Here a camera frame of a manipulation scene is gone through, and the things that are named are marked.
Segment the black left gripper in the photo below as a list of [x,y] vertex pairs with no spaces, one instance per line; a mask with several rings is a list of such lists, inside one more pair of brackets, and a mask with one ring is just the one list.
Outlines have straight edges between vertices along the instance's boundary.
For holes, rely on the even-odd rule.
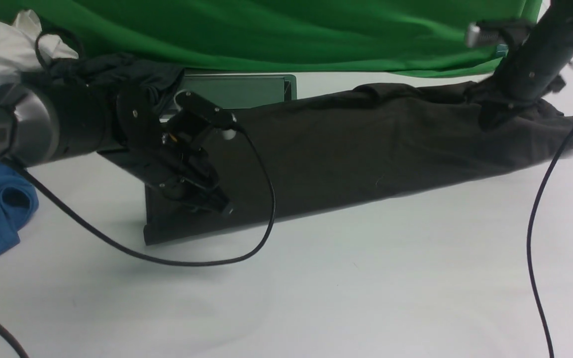
[[203,143],[213,132],[191,136],[173,131],[139,88],[121,88],[113,108],[113,146],[98,154],[130,173],[159,195],[191,213],[234,211],[220,189],[220,177],[210,163]]

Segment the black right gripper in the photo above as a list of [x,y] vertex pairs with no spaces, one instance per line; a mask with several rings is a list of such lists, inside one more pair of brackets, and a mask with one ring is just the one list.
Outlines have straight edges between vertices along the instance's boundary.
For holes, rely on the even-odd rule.
[[480,105],[480,129],[491,130],[501,126],[525,109],[534,106],[544,96],[559,93],[565,86],[565,80],[561,75],[557,75],[534,99],[514,99],[504,94],[492,77],[482,80],[476,84],[476,104]]

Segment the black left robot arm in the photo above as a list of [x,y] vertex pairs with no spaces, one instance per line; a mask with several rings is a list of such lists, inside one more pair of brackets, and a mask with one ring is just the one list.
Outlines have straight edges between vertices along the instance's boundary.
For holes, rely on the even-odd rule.
[[29,168],[100,154],[190,211],[228,215],[232,202],[203,143],[234,136],[236,118],[182,88],[135,80],[86,84],[29,74],[0,86],[0,160]]

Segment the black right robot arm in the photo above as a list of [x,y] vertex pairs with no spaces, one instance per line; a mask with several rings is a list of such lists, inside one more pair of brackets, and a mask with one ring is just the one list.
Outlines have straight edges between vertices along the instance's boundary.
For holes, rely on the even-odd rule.
[[524,39],[515,38],[507,27],[498,33],[508,45],[508,55],[493,75],[466,91],[468,102],[480,105],[479,125],[484,131],[564,88],[560,71],[573,58],[573,0],[553,0]]

